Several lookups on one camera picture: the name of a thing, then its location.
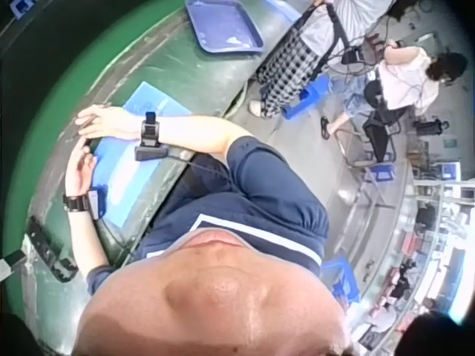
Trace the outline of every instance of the sandal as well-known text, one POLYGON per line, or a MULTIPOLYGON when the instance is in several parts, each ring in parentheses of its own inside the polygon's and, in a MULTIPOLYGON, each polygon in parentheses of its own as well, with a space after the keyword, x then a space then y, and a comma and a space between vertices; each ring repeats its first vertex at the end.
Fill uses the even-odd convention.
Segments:
POLYGON ((321 125, 321 137, 327 141, 330 138, 330 134, 327 131, 327 126, 330 122, 325 116, 322 116, 320 119, 320 125, 321 125))

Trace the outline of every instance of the white sneaker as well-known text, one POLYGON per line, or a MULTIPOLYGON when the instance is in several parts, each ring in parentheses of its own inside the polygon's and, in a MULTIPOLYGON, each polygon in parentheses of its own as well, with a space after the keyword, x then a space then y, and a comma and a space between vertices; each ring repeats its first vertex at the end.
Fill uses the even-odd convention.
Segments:
POLYGON ((251 100, 249 102, 249 112, 256 117, 261 117, 261 103, 260 100, 251 100))

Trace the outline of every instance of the navy blue shirt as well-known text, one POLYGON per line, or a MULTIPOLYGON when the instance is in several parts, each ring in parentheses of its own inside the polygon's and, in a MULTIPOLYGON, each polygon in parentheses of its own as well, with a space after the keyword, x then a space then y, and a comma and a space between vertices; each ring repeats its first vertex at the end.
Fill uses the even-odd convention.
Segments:
MULTIPOLYGON (((160 217, 133 260, 162 254, 189 231, 216 227, 318 276, 329 228, 324 206, 276 150, 254 137, 236 140, 227 162, 229 187, 210 189, 204 197, 160 217)), ((93 294, 113 272, 109 266, 91 271, 89 292, 93 294)))

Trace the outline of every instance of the white stripe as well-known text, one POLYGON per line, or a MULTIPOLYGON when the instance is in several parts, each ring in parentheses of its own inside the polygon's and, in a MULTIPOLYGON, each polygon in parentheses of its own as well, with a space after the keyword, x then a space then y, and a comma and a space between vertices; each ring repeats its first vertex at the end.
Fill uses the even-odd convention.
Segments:
POLYGON ((300 252, 317 262, 319 266, 321 265, 321 257, 318 256, 310 248, 303 246, 300 243, 296 243, 295 241, 286 239, 285 237, 273 234, 271 232, 260 230, 258 228, 252 228, 250 226, 239 224, 237 222, 218 219, 217 217, 210 217, 208 215, 200 214, 193 227, 191 227, 190 231, 195 230, 203 221, 214 225, 223 226, 224 228, 232 228, 233 230, 241 231, 246 234, 259 237, 265 241, 269 241, 276 245, 283 246, 285 248, 288 248, 289 250, 300 252))
POLYGON ((160 256, 163 252, 165 252, 165 250, 157 251, 157 252, 149 252, 146 258, 160 256))
POLYGON ((6 280, 12 273, 12 268, 7 261, 0 260, 0 282, 6 280))

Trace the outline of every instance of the purple tray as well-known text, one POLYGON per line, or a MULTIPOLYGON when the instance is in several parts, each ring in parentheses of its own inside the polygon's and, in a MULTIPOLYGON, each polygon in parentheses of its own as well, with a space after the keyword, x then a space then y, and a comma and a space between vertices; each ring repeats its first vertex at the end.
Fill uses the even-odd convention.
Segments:
POLYGON ((235 0, 186 0, 200 46, 210 53, 261 53, 264 41, 243 5, 235 0))

